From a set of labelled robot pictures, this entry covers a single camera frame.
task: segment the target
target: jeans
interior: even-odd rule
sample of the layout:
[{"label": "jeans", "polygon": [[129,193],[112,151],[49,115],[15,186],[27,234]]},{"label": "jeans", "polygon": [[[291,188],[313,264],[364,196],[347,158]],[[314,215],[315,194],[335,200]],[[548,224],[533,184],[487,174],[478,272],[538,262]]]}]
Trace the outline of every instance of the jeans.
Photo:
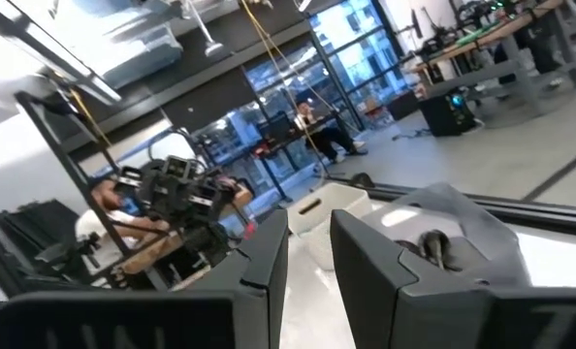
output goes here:
[{"label": "jeans", "polygon": [[[517,41],[519,49],[529,48],[531,56],[533,57],[533,63],[536,70],[540,74],[545,74],[555,71],[560,67],[558,63],[553,58],[553,53],[549,45],[542,40],[534,40],[527,30],[521,30],[514,34],[514,39]],[[503,45],[499,44],[495,49],[495,54],[493,56],[495,63],[501,63],[508,60],[508,55],[505,54]],[[507,75],[505,77],[499,78],[500,84],[510,83],[516,81],[517,77],[514,74]]]}]

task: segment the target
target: ceiling light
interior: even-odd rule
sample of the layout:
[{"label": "ceiling light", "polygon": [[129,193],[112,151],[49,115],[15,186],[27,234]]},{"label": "ceiling light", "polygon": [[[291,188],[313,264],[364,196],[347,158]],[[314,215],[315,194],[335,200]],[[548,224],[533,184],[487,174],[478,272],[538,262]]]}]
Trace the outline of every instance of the ceiling light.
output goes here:
[{"label": "ceiling light", "polygon": [[311,2],[311,0],[304,0],[301,5],[299,5],[299,12],[303,12],[305,11],[305,9],[307,9],[307,6],[309,6],[309,3]]}]

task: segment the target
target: red object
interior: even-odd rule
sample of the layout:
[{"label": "red object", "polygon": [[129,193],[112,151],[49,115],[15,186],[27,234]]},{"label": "red object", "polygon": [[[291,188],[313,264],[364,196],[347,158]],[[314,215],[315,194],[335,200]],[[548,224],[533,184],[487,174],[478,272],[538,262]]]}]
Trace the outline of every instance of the red object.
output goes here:
[{"label": "red object", "polygon": [[254,222],[249,222],[245,227],[244,239],[253,238],[254,233],[256,233],[256,224]]}]

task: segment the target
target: glass window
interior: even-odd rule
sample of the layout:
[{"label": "glass window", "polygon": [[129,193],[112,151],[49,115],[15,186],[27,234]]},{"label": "glass window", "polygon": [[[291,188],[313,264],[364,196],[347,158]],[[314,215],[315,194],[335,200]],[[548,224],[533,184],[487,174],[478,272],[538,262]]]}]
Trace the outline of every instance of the glass window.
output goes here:
[{"label": "glass window", "polygon": [[312,42],[307,43],[304,47],[298,48],[290,53],[284,52],[288,61],[278,56],[275,58],[279,71],[275,68],[272,61],[269,61],[247,71],[247,78],[251,81],[254,90],[259,91],[265,87],[271,86],[274,83],[280,82],[281,78],[288,78],[294,76],[293,70],[300,72],[303,67],[320,60],[318,52]]},{"label": "glass window", "polygon": [[369,0],[348,0],[316,14],[310,23],[326,52],[338,49],[381,27]]},{"label": "glass window", "polygon": [[357,111],[365,109],[368,100],[372,100],[376,106],[388,105],[396,95],[408,88],[404,78],[398,79],[397,74],[401,75],[400,72],[392,70],[351,92],[348,98],[357,108]]},{"label": "glass window", "polygon": [[295,161],[295,165],[300,169],[317,161],[316,155],[305,148],[305,139],[288,144],[286,150],[290,152],[290,155]]},{"label": "glass window", "polygon": [[342,86],[350,90],[391,68],[398,59],[392,44],[380,30],[330,57]]},{"label": "glass window", "polygon": [[247,179],[256,195],[263,194],[273,188],[272,181],[260,164],[260,160],[250,154],[223,166],[223,172],[236,178]]},{"label": "glass window", "polygon": [[[256,102],[251,102],[194,133],[202,142],[212,161],[222,166],[227,175],[249,180],[254,190],[262,194],[272,188],[272,181],[260,160],[252,157],[252,147],[262,139],[258,123],[265,121]],[[294,172],[286,155],[279,152],[269,159],[269,167],[279,180]]]},{"label": "glass window", "polygon": [[203,142],[212,160],[222,165],[248,151],[249,147],[262,139],[256,124],[264,120],[260,106],[251,102],[228,112],[193,136]]},{"label": "glass window", "polygon": [[341,99],[323,63],[317,63],[300,76],[288,78],[282,84],[260,93],[260,100],[269,115],[285,111],[290,118],[294,118],[295,108],[290,97],[292,96],[295,101],[307,99],[316,108],[324,104],[317,94],[330,104]]}]

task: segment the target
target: computer monitor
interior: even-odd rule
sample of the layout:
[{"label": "computer monitor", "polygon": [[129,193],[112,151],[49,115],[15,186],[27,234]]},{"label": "computer monitor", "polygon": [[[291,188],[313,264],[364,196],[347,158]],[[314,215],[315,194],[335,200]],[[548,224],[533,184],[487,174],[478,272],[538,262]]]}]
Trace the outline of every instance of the computer monitor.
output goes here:
[{"label": "computer monitor", "polygon": [[262,138],[270,143],[281,143],[290,138],[291,129],[295,129],[296,125],[289,119],[285,111],[278,112],[272,116],[269,121],[257,124],[258,132]]}]

